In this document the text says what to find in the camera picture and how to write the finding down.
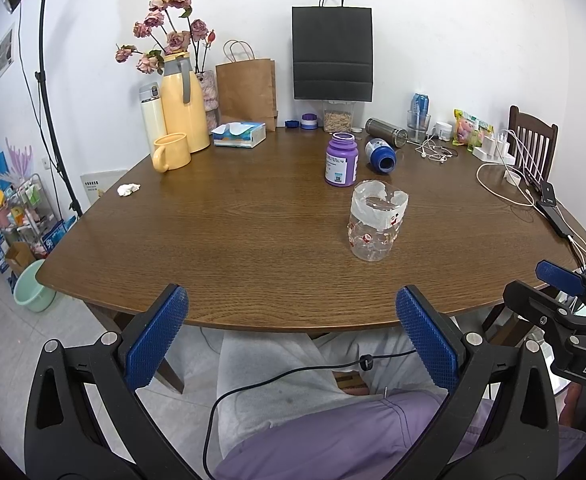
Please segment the clear plastic cup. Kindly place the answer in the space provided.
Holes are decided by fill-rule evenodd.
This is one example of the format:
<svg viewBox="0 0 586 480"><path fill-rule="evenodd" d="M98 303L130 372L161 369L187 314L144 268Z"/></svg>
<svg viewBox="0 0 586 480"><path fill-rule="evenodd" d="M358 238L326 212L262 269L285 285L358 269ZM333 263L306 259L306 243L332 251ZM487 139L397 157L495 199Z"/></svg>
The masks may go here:
<svg viewBox="0 0 586 480"><path fill-rule="evenodd" d="M365 180L352 191L347 235L352 253L360 260L377 262L392 251L399 234L409 195L379 180Z"/></svg>

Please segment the black phone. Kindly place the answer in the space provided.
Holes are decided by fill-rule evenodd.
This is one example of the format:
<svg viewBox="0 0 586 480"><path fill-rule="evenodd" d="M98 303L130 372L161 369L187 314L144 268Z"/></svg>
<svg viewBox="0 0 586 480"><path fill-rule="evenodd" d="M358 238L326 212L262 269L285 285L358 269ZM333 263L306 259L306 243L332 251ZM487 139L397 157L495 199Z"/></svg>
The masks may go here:
<svg viewBox="0 0 586 480"><path fill-rule="evenodd" d="M541 213L549 221L555 233L558 236L568 240L572 236L572 231L562 218L561 211L558 209L558 202L556 201L555 192L552 184L542 180L539 187L539 200L536 201L536 206L541 210Z"/></svg>

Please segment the colourful snack packet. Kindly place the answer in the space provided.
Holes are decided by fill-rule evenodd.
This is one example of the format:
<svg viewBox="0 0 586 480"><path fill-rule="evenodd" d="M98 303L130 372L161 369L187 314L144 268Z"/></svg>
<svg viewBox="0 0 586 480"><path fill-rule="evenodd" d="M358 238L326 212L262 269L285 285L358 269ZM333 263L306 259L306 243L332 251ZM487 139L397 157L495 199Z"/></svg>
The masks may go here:
<svg viewBox="0 0 586 480"><path fill-rule="evenodd" d="M485 138L490 138L494 133L494 126L483 122L477 117L464 112L464 110L453 111L456 125L453 128L452 144L465 146L470 152L473 148L480 148Z"/></svg>

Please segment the metal storage rack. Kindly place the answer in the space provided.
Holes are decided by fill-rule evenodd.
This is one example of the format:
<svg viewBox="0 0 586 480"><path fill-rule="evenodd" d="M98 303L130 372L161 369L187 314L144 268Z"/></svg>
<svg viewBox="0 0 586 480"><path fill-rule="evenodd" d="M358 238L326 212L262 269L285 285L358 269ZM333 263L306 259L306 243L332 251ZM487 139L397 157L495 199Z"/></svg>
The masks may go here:
<svg viewBox="0 0 586 480"><path fill-rule="evenodd" d="M20 184L11 184L4 191L3 205L8 208L8 222L20 241L28 244L36 257L46 258L53 249L48 236L60 217L40 176L32 174Z"/></svg>

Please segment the blue lying jar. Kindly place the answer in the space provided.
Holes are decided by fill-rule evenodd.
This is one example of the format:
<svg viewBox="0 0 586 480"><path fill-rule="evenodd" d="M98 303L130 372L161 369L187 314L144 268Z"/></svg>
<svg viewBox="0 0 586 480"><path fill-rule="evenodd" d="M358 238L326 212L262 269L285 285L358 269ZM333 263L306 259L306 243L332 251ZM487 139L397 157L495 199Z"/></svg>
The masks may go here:
<svg viewBox="0 0 586 480"><path fill-rule="evenodd" d="M396 166L395 150L383 139L371 138L364 147L369 165L378 174L390 174Z"/></svg>

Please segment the steel thermos bottle lying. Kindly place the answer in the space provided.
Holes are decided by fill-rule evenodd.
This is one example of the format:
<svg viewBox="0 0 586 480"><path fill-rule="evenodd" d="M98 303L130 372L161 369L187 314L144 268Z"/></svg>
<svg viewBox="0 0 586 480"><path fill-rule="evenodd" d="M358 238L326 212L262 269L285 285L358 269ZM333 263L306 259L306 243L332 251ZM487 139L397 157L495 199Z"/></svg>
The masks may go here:
<svg viewBox="0 0 586 480"><path fill-rule="evenodd" d="M389 122L383 122L378 118L369 118L366 121L366 133L371 138L384 140L395 150L402 148L408 140L406 130L396 127Z"/></svg>

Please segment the clear snack container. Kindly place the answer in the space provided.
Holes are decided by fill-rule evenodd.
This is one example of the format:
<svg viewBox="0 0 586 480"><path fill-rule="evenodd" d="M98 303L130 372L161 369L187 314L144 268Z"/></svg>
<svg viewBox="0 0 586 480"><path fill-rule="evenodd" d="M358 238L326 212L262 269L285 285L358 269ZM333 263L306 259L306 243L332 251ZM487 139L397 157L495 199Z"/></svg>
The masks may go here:
<svg viewBox="0 0 586 480"><path fill-rule="evenodd" d="M354 111L354 101L324 101L323 130L326 133L349 132L352 126L352 118L354 118Z"/></svg>

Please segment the yellow mug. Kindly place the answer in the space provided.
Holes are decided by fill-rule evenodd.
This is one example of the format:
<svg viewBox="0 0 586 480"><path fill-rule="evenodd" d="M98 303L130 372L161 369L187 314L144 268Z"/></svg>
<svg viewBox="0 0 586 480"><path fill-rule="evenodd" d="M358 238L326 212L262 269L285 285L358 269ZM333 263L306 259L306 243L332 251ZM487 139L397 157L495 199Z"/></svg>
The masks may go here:
<svg viewBox="0 0 586 480"><path fill-rule="evenodd" d="M160 174L180 169L191 162L188 139L183 132L161 136L154 141L154 148L152 164Z"/></svg>

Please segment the purple lid small jar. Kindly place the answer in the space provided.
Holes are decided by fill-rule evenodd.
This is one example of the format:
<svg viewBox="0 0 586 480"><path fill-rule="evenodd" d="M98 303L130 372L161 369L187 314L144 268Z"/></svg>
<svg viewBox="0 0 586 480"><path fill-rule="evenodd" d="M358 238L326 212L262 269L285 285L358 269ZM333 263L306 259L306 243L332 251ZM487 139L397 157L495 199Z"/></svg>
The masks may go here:
<svg viewBox="0 0 586 480"><path fill-rule="evenodd" d="M314 130L318 128L318 118L316 114L303 114L300 118L300 128L304 130Z"/></svg>

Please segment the yellow thermos jug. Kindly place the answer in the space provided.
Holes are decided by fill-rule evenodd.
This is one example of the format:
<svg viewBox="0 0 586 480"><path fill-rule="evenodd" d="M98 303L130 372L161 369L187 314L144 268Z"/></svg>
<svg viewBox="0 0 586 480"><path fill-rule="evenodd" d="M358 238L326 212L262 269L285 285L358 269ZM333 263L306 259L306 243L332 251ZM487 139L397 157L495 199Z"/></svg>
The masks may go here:
<svg viewBox="0 0 586 480"><path fill-rule="evenodd" d="M165 58L160 99L166 133L184 133L191 153L208 148L210 137L203 90L186 52Z"/></svg>

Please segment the black paper bag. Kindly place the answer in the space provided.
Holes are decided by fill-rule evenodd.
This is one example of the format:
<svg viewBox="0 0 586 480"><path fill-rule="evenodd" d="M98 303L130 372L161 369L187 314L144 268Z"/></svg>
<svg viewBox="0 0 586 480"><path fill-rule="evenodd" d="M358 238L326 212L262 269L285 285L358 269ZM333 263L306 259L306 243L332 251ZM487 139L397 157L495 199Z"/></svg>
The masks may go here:
<svg viewBox="0 0 586 480"><path fill-rule="evenodd" d="M370 102L373 96L373 21L370 8L316 6L292 9L294 98L299 101Z"/></svg>

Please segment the pink patterned vase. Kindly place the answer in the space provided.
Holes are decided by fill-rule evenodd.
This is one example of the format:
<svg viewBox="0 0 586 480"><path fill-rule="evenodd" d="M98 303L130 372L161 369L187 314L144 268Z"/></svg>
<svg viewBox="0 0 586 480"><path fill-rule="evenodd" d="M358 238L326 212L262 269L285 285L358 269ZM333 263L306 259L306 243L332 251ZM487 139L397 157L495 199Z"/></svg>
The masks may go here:
<svg viewBox="0 0 586 480"><path fill-rule="evenodd" d="M205 70L204 72L198 73L197 78L203 92L207 129L208 131L212 131L212 129L218 126L219 122L219 101L215 75L212 70Z"/></svg>

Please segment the brown paper bag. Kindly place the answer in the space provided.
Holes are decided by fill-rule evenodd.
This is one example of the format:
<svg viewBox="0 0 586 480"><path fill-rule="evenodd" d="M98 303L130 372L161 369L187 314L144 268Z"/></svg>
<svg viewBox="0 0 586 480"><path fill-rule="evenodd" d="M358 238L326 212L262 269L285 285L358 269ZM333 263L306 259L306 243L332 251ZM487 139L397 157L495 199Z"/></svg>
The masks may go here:
<svg viewBox="0 0 586 480"><path fill-rule="evenodd" d="M256 58L250 44L229 39L222 46L228 62L216 66L222 122L262 122L276 131L276 63Z"/></svg>

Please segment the dried pink flowers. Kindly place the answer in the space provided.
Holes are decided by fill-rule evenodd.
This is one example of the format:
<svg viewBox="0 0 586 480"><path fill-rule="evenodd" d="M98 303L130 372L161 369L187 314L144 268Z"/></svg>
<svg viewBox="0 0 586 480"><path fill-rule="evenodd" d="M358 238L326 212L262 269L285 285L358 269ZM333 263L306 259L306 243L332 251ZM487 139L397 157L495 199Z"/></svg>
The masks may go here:
<svg viewBox="0 0 586 480"><path fill-rule="evenodd" d="M193 0L150 0L148 12L133 24L132 34L153 40L153 45L143 50L134 44L118 44L115 61L122 64L136 58L138 72L163 75L170 60L190 54L194 73L203 75L216 33L192 14Z"/></svg>

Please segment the white wired earphones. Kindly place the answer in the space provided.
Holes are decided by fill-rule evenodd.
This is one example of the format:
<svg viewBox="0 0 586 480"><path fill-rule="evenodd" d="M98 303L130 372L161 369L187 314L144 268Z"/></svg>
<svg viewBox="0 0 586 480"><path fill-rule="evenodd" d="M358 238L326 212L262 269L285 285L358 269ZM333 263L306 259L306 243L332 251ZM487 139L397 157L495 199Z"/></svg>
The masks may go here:
<svg viewBox="0 0 586 480"><path fill-rule="evenodd" d="M454 148L447 148L438 143L437 136L426 136L425 139L419 143L415 151L417 151L422 159L428 159L431 162L438 162L444 164L448 160L457 158L458 152Z"/></svg>

